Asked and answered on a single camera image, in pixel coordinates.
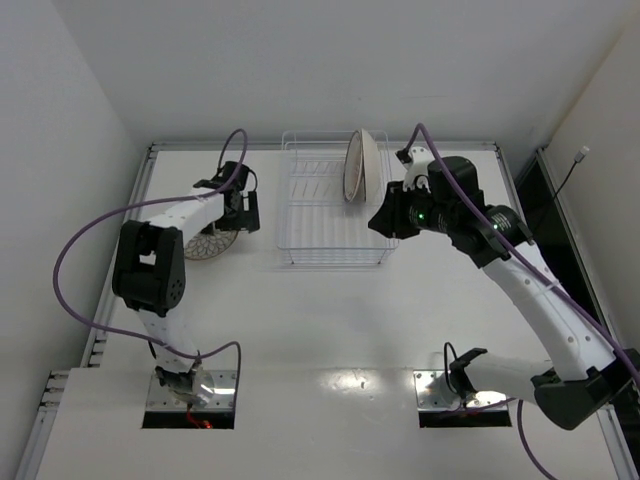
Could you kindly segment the grey rimmed sunburst plate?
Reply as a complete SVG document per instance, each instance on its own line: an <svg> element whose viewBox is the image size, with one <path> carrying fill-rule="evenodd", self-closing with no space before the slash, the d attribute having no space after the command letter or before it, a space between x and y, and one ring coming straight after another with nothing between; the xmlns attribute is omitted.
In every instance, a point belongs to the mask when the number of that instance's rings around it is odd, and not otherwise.
<svg viewBox="0 0 640 480"><path fill-rule="evenodd" d="M343 197L353 201L360 189L363 173L363 142L360 130L353 132L346 151L343 169Z"/></svg>

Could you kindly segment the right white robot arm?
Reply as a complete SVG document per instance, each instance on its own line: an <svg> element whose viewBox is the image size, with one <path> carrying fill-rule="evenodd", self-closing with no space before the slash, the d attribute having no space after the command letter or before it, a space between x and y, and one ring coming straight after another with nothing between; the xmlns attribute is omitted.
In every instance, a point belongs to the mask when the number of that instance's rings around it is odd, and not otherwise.
<svg viewBox="0 0 640 480"><path fill-rule="evenodd" d="M439 379L443 401L465 402L479 391L500 392L539 407L556 426L573 430L613 400L639 366L634 349L616 353L604 335L561 299L532 234L505 205L489 205L474 164L460 156L433 160L421 148L398 153L406 174L386 187L369 228L404 240L432 231L446 235L500 287L543 345L548 360L530 362L473 348L455 358Z"/></svg>

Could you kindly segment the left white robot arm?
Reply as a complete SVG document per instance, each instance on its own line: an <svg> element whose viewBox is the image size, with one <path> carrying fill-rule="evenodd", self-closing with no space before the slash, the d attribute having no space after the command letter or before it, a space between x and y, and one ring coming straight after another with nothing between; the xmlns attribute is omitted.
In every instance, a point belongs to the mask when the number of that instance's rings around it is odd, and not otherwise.
<svg viewBox="0 0 640 480"><path fill-rule="evenodd" d="M189 200L145 221L129 220L120 230L112 290L150 337L160 385L184 401L201 396L208 402L214 393L180 306L185 262L217 257L239 233L260 229L257 190L246 189L255 176L228 161L213 178L196 182Z"/></svg>

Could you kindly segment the brown floral plate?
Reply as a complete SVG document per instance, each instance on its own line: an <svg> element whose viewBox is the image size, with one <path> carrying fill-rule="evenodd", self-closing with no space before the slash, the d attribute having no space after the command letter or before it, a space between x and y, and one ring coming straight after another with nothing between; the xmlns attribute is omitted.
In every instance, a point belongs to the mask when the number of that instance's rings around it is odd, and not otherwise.
<svg viewBox="0 0 640 480"><path fill-rule="evenodd" d="M207 225L184 246L184 257L191 261L210 260L220 256L236 241L236 230L219 230Z"/></svg>
<svg viewBox="0 0 640 480"><path fill-rule="evenodd" d="M380 154L377 144L371 134L360 130L362 139L363 178L365 186L365 201L369 204L376 202L381 187Z"/></svg>

